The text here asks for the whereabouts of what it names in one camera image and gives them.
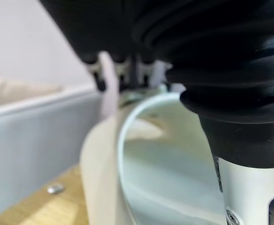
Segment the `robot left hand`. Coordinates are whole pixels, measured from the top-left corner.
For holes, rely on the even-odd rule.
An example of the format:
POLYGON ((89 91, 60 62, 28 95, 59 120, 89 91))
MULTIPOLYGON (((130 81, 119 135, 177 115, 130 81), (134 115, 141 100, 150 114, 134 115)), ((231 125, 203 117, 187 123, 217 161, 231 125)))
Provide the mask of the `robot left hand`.
POLYGON ((274 225, 274 0, 44 0, 83 62, 172 65, 208 139, 229 225, 274 225))

